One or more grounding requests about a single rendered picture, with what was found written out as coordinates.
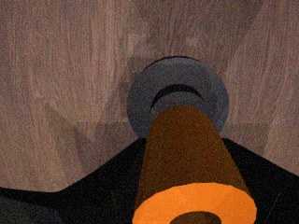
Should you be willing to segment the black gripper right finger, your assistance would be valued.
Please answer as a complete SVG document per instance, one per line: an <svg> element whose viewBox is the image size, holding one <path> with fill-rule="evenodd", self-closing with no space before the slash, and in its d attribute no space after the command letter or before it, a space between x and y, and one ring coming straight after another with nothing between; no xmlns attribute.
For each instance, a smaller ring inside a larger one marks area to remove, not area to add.
<svg viewBox="0 0 299 224"><path fill-rule="evenodd" d="M253 224L299 224L299 175L222 138L257 206Z"/></svg>

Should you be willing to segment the orange knob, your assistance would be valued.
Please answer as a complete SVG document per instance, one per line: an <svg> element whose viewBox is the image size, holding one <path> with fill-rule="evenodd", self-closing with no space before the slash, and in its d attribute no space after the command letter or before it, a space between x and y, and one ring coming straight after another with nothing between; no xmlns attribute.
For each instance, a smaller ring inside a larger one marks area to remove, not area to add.
<svg viewBox="0 0 299 224"><path fill-rule="evenodd" d="M149 126L132 224L253 224L246 185L212 119L176 105Z"/></svg>

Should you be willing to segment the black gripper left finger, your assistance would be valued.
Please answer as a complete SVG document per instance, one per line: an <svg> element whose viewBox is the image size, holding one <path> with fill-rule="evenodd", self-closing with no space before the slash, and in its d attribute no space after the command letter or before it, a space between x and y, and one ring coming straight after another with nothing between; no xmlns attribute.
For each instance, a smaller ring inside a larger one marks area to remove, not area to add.
<svg viewBox="0 0 299 224"><path fill-rule="evenodd" d="M63 190L0 188L0 224L132 224L146 138Z"/></svg>

